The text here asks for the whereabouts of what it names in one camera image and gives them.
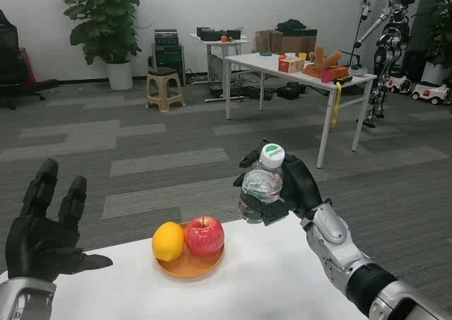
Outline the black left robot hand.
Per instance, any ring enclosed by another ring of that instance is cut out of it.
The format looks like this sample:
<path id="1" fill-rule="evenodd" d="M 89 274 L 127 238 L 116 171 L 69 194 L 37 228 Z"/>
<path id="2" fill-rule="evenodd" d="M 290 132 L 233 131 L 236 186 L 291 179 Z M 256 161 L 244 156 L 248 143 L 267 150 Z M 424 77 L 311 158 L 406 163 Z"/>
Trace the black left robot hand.
<path id="1" fill-rule="evenodd" d="M 5 248 L 8 277 L 54 282 L 61 274 L 73 275 L 113 265 L 99 254 L 86 254 L 77 246 L 79 221 L 86 200 L 87 180 L 78 175 L 63 197 L 58 219 L 47 217 L 57 185 L 58 162 L 46 159 L 30 182 L 20 215 L 13 221 Z"/>

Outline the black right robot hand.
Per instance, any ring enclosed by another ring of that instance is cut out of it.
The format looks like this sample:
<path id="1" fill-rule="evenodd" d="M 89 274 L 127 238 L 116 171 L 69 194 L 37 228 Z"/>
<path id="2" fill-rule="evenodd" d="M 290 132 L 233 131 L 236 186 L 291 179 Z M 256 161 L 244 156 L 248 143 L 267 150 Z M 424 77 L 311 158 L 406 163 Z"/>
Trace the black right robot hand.
<path id="1" fill-rule="evenodd" d="M 248 223 L 270 225 L 293 212 L 298 218 L 313 219 L 314 209 L 323 203 L 319 188 L 306 165 L 296 156 L 287 154 L 275 168 L 262 163 L 266 148 L 262 144 L 248 153 L 239 166 L 246 168 L 233 185 L 241 189 L 238 211 Z"/>

